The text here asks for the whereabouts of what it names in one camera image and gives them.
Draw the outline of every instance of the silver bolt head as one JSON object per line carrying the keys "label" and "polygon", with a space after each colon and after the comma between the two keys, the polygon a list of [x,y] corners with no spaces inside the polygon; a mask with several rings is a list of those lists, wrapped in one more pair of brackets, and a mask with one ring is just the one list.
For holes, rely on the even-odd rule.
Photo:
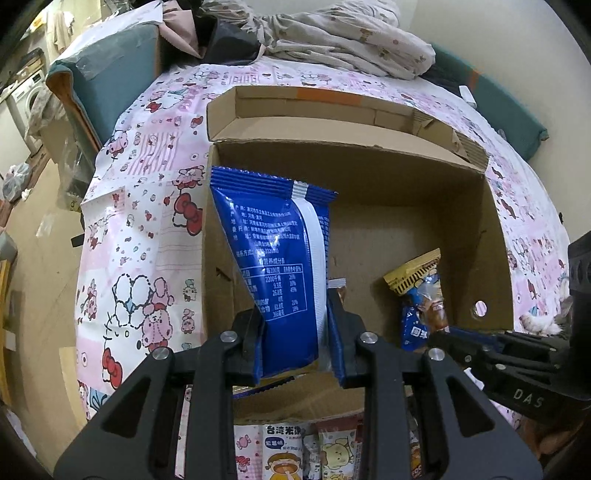
{"label": "silver bolt head", "polygon": [[373,332],[363,332],[361,335],[359,335],[359,339],[363,343],[372,344],[378,341],[378,336]]}
{"label": "silver bolt head", "polygon": [[232,343],[238,340],[238,334],[233,330],[226,330],[225,332],[220,333],[220,339],[224,343]]}
{"label": "silver bolt head", "polygon": [[440,348],[431,348],[428,355],[431,360],[435,360],[436,362],[440,362],[445,358],[445,352]]}
{"label": "silver bolt head", "polygon": [[168,358],[169,353],[170,350],[168,350],[165,346],[159,346],[152,351],[152,356],[156,360],[164,360],[165,358]]}

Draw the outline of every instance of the washing machine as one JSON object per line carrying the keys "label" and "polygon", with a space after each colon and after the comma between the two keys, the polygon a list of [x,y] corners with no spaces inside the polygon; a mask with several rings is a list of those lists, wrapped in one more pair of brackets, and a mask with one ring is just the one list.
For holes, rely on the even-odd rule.
{"label": "washing machine", "polygon": [[[12,116],[15,124],[17,125],[17,128],[19,129],[19,131],[21,131],[21,135],[23,135],[23,137],[29,125],[31,108],[33,107],[35,98],[37,97],[37,94],[39,93],[39,90],[43,85],[44,79],[45,74],[43,73],[42,69],[39,69],[36,72],[34,72],[21,85],[19,85],[11,95],[12,100],[14,101],[14,105],[16,106],[16,111],[13,111],[13,109],[11,109]],[[24,138],[24,141],[29,147],[31,153],[36,153],[43,144],[41,140],[36,140],[30,135],[27,135],[26,138]]]}

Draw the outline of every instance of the floral bedsheet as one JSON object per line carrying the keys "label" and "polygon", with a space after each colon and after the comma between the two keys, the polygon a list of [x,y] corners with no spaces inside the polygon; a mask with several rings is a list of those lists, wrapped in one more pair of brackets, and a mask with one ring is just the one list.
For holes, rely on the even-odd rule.
{"label": "floral bedsheet", "polygon": [[405,103],[451,125],[489,154],[486,178],[511,267],[519,316],[558,312],[566,231],[532,169],[474,109],[423,79],[375,77],[275,60],[240,67],[175,67],[119,118],[96,160],[82,210],[85,243],[74,321],[87,418],[158,346],[205,340],[201,304],[206,105],[236,85],[321,87]]}

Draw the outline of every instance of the pink fabric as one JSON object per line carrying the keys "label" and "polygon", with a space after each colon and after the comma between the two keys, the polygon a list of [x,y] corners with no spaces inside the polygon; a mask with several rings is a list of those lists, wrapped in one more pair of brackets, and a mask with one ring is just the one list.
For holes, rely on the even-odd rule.
{"label": "pink fabric", "polygon": [[190,10],[181,10],[176,0],[165,2],[163,5],[164,23],[158,26],[160,35],[173,47],[202,59],[205,48],[197,43],[197,32]]}

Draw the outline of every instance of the white wall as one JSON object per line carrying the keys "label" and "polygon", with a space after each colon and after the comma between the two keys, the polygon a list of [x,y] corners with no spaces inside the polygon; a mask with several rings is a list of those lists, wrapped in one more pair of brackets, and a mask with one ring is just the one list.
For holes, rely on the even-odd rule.
{"label": "white wall", "polygon": [[414,34],[510,91],[547,128],[530,164],[572,240],[591,229],[591,65],[544,0],[418,0]]}

